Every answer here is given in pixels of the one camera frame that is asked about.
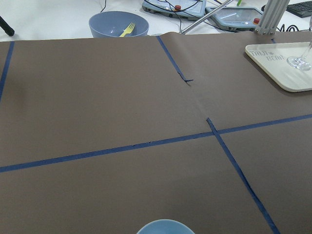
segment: gray bowl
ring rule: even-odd
[[[123,11],[107,11],[92,16],[89,20],[89,26],[94,38],[119,37],[123,30],[131,23],[136,26],[132,33],[126,37],[146,36],[149,24],[146,19],[141,16],[123,12]]]

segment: blue-gray bowl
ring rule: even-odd
[[[126,37],[146,36],[149,24],[141,16],[124,11],[107,11],[96,14],[89,19],[89,26],[94,38],[119,37],[131,23],[136,26]]]
[[[191,229],[171,219],[159,219],[146,224],[137,234],[195,234]]]

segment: red button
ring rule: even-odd
[[[254,18],[254,20],[253,20],[253,23],[254,23],[254,24],[259,24],[259,22],[260,22],[260,19],[259,19],[259,18]]]
[[[175,5],[175,11],[180,11],[181,10],[181,6],[180,5]]]

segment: blue painter's tape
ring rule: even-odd
[[[247,188],[248,192],[250,193],[250,195],[252,196],[253,200],[255,201],[255,203],[257,204],[259,210],[262,212],[262,215],[264,216],[264,218],[266,219],[269,227],[271,228],[271,230],[273,231],[274,234],[280,234],[278,228],[276,227],[276,225],[274,224],[273,220],[271,219],[269,213],[267,212],[267,210],[265,209],[264,205],[262,204],[262,202],[260,201],[260,199],[257,197],[257,195],[255,194],[255,192],[253,191],[253,189],[251,188],[248,180],[246,179],[243,171],[240,169],[238,163],[236,162],[235,158],[233,157],[232,153],[230,152],[229,148],[226,146],[225,142],[223,141],[223,139],[221,138],[219,132],[216,130],[215,126],[213,125],[212,121],[207,118],[207,122],[212,130],[212,132],[214,133],[214,136],[217,138],[219,144],[221,145],[223,151],[225,152],[226,156],[228,157],[228,159],[230,160],[230,162],[232,163],[232,165],[234,166],[236,172],[238,173],[239,177],[241,178],[241,180],[243,181],[245,187]]]
[[[26,163],[21,163],[21,164],[16,164],[16,165],[0,167],[0,173],[26,169],[26,168],[31,168],[31,167],[38,167],[38,166],[54,164],[54,163],[59,163],[59,162],[72,161],[72,160],[88,158],[88,157],[108,155],[112,153],[118,153],[118,152],[123,152],[123,151],[141,149],[141,148],[146,148],[146,147],[151,147],[151,146],[169,144],[169,143],[174,143],[174,142],[179,142],[179,141],[197,139],[197,138],[202,138],[202,137],[210,137],[210,136],[213,136],[212,132],[199,133],[199,134],[193,134],[193,135],[188,135],[188,136],[180,136],[180,137],[174,137],[170,139],[145,142],[145,143],[140,143],[136,145],[128,145],[128,146],[122,146],[122,147],[117,147],[117,148],[112,148],[112,149],[93,151],[93,152],[82,153],[82,154],[77,154],[77,155],[69,155],[69,156],[64,156],[64,157],[44,159],[40,161],[26,162]]]
[[[163,48],[163,50],[165,51],[165,53],[167,54],[170,62],[172,63],[172,65],[175,67],[175,70],[179,73],[179,75],[181,76],[181,78],[185,81],[185,82],[189,82],[192,81],[193,79],[186,79],[184,74],[182,73],[182,71],[180,70],[179,66],[177,65],[176,61],[174,60],[174,58],[171,56],[169,50],[167,49],[166,45],[164,44],[164,42],[162,41],[162,39],[160,38],[160,36],[156,36],[161,47]]]
[[[1,101],[2,93],[3,93],[3,89],[4,89],[6,76],[8,74],[9,67],[10,67],[10,61],[11,61],[11,57],[13,54],[14,44],[15,44],[14,41],[10,42],[9,51],[8,51],[7,56],[6,56],[5,64],[3,67],[3,72],[1,75],[1,79],[0,79],[0,101]]]
[[[219,130],[218,133],[219,134],[232,133],[232,132],[238,132],[238,131],[248,130],[252,128],[266,127],[270,125],[293,122],[293,121],[298,121],[298,120],[303,120],[303,119],[308,119],[308,118],[312,118],[312,115],[296,116],[296,117],[283,118],[283,119],[267,121],[267,122],[262,122],[262,123],[255,123],[255,124],[250,124],[250,125],[245,125],[245,126],[240,126],[240,127],[235,127],[235,128],[227,128],[227,129]]]

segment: yellow fork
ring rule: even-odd
[[[119,36],[120,38],[123,38],[125,35],[132,33],[133,29],[135,28],[135,23],[130,23],[128,27],[126,27],[125,30],[123,30],[123,33]]]

